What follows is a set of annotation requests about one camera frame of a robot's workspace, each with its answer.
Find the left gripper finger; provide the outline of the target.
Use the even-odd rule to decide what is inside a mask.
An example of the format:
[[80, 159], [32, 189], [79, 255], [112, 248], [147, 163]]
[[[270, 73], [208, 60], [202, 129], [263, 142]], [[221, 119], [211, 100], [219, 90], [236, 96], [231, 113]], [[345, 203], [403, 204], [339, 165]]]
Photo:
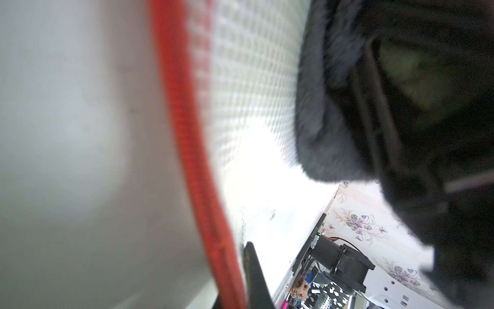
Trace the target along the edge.
[[252, 242], [243, 250], [243, 269], [246, 278], [246, 299], [250, 309], [275, 309], [264, 274]]

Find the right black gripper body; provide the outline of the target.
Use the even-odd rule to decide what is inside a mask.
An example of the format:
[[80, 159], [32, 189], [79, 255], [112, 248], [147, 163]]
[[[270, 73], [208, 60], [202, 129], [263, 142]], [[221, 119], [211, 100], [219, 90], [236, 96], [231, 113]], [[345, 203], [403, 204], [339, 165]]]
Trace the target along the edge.
[[362, 120], [384, 195], [456, 305], [493, 307], [493, 52], [375, 36]]

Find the dark grey green cloth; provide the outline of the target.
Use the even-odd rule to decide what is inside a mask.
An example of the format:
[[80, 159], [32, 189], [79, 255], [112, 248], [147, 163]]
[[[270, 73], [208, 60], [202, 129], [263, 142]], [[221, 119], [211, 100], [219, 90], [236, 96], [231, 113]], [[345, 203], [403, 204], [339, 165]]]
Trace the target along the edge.
[[492, 1], [313, 1], [295, 103], [297, 154], [310, 178], [378, 178], [362, 120], [362, 58], [375, 36], [493, 52]]

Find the mesh document bag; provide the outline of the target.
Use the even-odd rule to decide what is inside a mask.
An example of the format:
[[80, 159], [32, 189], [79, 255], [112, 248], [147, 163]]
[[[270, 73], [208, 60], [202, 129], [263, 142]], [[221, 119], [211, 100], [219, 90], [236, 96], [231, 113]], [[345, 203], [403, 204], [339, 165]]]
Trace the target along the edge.
[[337, 184], [297, 158], [309, 1], [150, 1], [163, 90], [220, 308], [248, 308], [252, 242], [275, 308]]

